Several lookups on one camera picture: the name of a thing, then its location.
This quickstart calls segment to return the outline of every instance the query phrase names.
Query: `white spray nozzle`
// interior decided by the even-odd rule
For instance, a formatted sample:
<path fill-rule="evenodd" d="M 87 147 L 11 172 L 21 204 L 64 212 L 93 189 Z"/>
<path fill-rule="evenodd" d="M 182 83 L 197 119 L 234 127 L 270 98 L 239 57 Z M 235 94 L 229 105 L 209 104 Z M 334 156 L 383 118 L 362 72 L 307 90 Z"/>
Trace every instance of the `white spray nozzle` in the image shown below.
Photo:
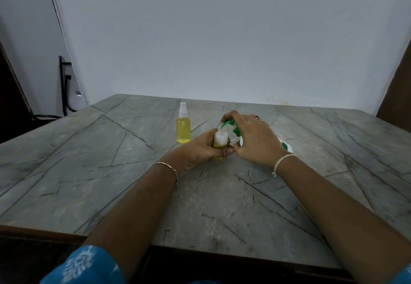
<path fill-rule="evenodd" d="M 185 102 L 181 102 L 181 103 L 180 103 L 179 117 L 181 117 L 181 118 L 188 118 L 187 105 L 186 105 Z"/>

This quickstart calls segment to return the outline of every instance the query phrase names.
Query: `green bottle cap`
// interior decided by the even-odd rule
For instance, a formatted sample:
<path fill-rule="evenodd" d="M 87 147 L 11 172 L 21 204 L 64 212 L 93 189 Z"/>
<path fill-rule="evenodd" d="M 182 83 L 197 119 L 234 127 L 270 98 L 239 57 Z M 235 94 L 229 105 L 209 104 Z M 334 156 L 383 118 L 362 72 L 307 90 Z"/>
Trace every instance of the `green bottle cap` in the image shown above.
<path fill-rule="evenodd" d="M 241 133 L 240 130 L 238 129 L 237 125 L 235 124 L 234 120 L 229 120 L 229 121 L 225 121 L 223 124 L 221 124 L 221 127 L 223 128 L 224 126 L 226 126 L 227 124 L 232 125 L 233 128 L 233 133 L 237 136 L 240 137 Z"/>

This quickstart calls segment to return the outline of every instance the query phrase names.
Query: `white wall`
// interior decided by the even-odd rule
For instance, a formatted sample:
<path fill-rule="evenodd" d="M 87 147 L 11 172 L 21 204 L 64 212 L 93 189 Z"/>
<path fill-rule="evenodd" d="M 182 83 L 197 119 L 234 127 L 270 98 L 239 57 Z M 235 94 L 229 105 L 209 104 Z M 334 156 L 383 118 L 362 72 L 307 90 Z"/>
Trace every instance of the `white wall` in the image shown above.
<path fill-rule="evenodd" d="M 33 113 L 63 115 L 58 56 L 69 56 L 52 0 L 0 0 L 0 42 Z"/>
<path fill-rule="evenodd" d="M 411 0 L 56 0 L 76 74 L 115 93 L 374 114 Z"/>

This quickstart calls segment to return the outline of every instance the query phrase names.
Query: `hand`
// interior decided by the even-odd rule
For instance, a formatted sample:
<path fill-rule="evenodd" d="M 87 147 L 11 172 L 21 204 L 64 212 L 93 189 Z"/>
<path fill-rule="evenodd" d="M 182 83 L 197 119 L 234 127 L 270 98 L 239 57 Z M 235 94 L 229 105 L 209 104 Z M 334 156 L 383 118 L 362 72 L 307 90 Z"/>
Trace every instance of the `hand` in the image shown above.
<path fill-rule="evenodd" d="M 289 154 L 270 126 L 264 121 L 255 120 L 253 114 L 243 115 L 234 110 L 221 119 L 222 122 L 227 120 L 234 120 L 243 137 L 243 146 L 240 146 L 240 142 L 234 145 L 235 152 L 241 159 L 274 168 L 281 157 Z"/>
<path fill-rule="evenodd" d="M 223 149 L 213 148 L 214 134 L 216 131 L 217 128 L 214 128 L 201 134 L 192 141 L 167 153 L 161 158 L 160 162 L 170 164 L 179 172 L 182 169 L 191 169 L 199 163 L 205 162 L 213 157 L 225 157 L 234 153 L 234 149 L 230 144 L 227 148 Z"/>

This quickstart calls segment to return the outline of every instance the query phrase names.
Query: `yellow liquid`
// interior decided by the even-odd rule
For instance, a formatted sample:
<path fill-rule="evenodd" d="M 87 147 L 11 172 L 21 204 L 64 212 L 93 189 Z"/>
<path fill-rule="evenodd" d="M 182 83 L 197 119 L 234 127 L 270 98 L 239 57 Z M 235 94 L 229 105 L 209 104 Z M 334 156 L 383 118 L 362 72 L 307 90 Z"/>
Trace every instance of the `yellow liquid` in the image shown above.
<path fill-rule="evenodd" d="M 214 149 L 223 149 L 223 148 L 226 148 L 227 147 L 227 145 L 225 145 L 225 146 L 219 146 L 218 144 L 214 144 L 213 145 L 213 148 Z M 223 161 L 224 159 L 225 159 L 225 157 L 213 157 L 213 159 L 214 159 L 214 161 L 219 161 L 219 162 L 221 162 L 221 161 Z"/>
<path fill-rule="evenodd" d="M 191 121 L 189 118 L 178 118 L 177 125 L 177 142 L 187 143 L 191 140 Z"/>

